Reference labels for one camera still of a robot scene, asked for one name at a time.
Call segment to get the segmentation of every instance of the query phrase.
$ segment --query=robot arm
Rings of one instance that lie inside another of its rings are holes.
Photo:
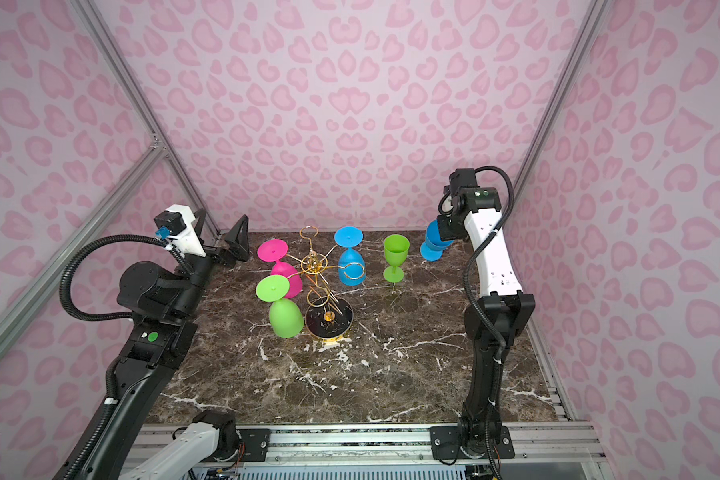
[[[226,462],[240,454],[240,435],[232,415],[205,411],[178,438],[119,480],[176,480],[206,458]]]
[[[492,455],[490,444],[502,458],[514,457],[509,431],[502,427],[499,414],[500,381],[509,350],[525,328],[535,302],[533,295],[522,291],[500,229],[504,224],[500,220],[508,212],[501,212],[495,188],[478,185],[476,173],[473,169],[457,169],[451,174],[450,185],[444,188],[444,200],[450,197],[451,209],[438,216],[442,240],[469,237],[475,251],[481,246],[483,250],[474,261],[480,275],[479,295],[464,311],[467,337],[474,344],[474,364],[458,422],[459,435],[454,443],[458,447],[433,447],[436,458]],[[488,244],[483,245],[490,236]],[[503,348],[497,335],[503,340]]]
[[[107,370],[105,400],[54,479],[112,480],[118,477],[152,405],[190,349],[197,331],[197,325],[192,320],[214,266],[231,268],[236,261],[248,260],[247,216],[241,217],[224,236],[230,247],[225,249],[202,244],[198,237],[202,231],[204,212],[198,215],[198,225],[193,229],[195,214],[187,206],[173,205],[155,217],[158,226],[155,238],[159,242],[147,237],[126,238],[128,241],[164,245],[166,250],[175,249],[172,254],[175,256],[178,251],[180,258],[185,260],[182,262],[184,266],[172,273],[162,266],[142,261],[131,265],[123,273],[117,302],[132,313],[123,312],[111,318],[128,316],[133,319],[134,328]],[[107,237],[96,242],[101,246],[120,241],[120,238]],[[94,250],[84,247],[88,254]],[[72,262],[64,272],[69,279],[67,290],[77,268],[71,265]],[[92,318],[79,312],[74,304],[65,309],[77,312],[77,318]],[[174,442],[175,445],[171,444],[166,454],[171,461],[194,465],[219,449],[236,448],[236,437],[226,431],[230,425],[234,431],[234,419],[217,418],[210,412],[204,414],[205,420],[196,418],[198,423],[193,432],[182,436],[180,441]],[[211,425],[214,430],[204,425]],[[185,449],[186,455],[177,455],[174,452],[177,449]],[[151,471],[162,472],[162,469]]]

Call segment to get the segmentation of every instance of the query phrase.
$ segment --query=pink wine glass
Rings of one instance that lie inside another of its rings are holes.
[[[293,298],[304,290],[304,283],[298,274],[298,270],[293,265],[280,261],[281,258],[288,254],[288,244],[285,241],[279,238],[268,240],[259,247],[256,254],[261,261],[275,262],[275,266],[272,268],[273,275],[283,275],[288,279],[291,288],[288,289],[286,298]]]

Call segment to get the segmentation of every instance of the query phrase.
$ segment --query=pink wallpaper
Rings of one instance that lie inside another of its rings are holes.
[[[153,217],[187,199],[170,169],[158,164],[105,235],[150,235]],[[90,312],[117,305],[120,274],[139,260],[173,269],[151,245],[99,249],[75,275],[74,300]],[[54,295],[0,363],[0,480],[49,478],[66,459],[104,395],[104,370],[130,333],[128,320],[83,322],[68,316]]]
[[[0,2],[0,314],[146,149],[64,0]]]
[[[423,228],[519,162],[588,0],[98,2],[217,221]]]
[[[625,480],[720,478],[720,2],[619,0],[510,220]]]

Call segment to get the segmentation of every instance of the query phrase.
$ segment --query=marble tabletop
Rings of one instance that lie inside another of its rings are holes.
[[[213,274],[190,353],[146,422],[188,423],[204,408],[234,411],[241,424],[454,422],[472,371],[461,287],[472,247],[454,242],[442,259],[427,262],[418,251],[424,232],[402,233],[411,249],[405,278],[394,289],[382,276],[385,232],[366,233],[356,247],[365,259],[365,283],[345,286],[336,270],[328,271],[334,291],[355,311],[347,338],[331,348],[306,329],[287,340],[275,336],[269,303],[255,294],[272,268],[256,258],[261,243],[282,238],[301,257],[308,242],[298,233],[251,234],[250,261]],[[314,242],[325,253],[333,233],[321,232]],[[332,264],[342,250],[330,255]],[[305,293],[294,300],[304,312]],[[557,419],[526,333],[510,351],[502,388],[506,422]]]

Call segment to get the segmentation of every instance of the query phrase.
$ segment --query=black mounting plate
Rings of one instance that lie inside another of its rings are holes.
[[[429,429],[430,445],[432,446],[432,456],[437,460],[449,462],[456,458],[470,458],[461,451],[461,439],[458,434],[458,428],[453,427],[430,427]],[[514,447],[512,446],[512,437],[509,435],[509,429],[506,426],[501,427],[499,441],[496,442],[500,458],[514,458]]]
[[[269,434],[267,428],[240,428],[240,438],[246,446],[241,462],[264,462],[269,450]]]

